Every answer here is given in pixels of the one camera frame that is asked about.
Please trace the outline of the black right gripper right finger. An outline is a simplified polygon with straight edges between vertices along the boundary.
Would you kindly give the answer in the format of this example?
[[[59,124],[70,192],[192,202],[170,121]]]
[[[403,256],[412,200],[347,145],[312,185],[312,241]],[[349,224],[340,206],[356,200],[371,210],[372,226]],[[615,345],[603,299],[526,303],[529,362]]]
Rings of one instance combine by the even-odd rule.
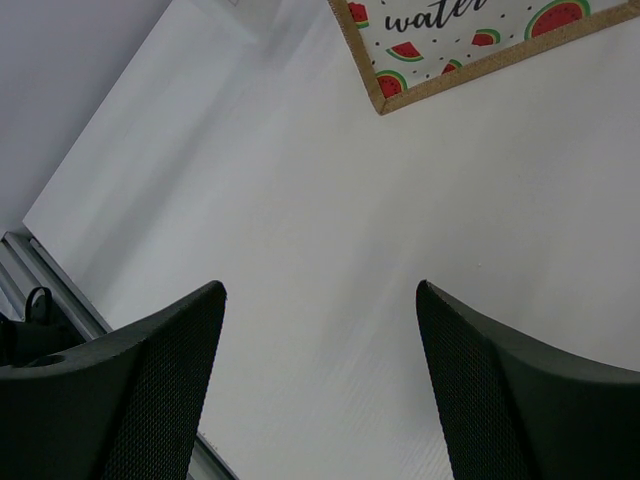
[[[638,478],[638,372],[541,342],[426,280],[416,313],[454,478]]]

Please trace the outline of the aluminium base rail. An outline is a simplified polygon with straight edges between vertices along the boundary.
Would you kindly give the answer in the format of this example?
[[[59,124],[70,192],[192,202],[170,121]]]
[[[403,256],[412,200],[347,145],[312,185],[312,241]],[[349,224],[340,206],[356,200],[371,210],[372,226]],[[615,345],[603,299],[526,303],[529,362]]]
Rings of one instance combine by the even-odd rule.
[[[27,295],[37,287],[51,290],[53,298],[85,340],[112,331],[79,288],[33,236],[7,232],[1,239],[1,290],[15,312],[22,316]],[[188,468],[189,479],[235,479],[215,449],[198,434]]]

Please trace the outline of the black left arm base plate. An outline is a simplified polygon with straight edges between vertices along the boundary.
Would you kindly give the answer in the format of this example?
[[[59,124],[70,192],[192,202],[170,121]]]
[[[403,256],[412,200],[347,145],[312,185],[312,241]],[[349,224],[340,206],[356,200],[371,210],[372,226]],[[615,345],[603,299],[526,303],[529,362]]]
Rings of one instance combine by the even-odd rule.
[[[1,314],[2,366],[24,366],[84,342],[47,287],[31,290],[22,321]]]

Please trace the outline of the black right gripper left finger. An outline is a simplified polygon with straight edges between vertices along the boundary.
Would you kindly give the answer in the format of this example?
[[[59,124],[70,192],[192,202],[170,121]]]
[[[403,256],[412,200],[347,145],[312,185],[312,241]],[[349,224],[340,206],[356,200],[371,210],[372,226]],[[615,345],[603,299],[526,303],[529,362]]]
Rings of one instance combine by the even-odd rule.
[[[183,479],[223,326],[212,281],[24,366],[1,365],[5,479]]]

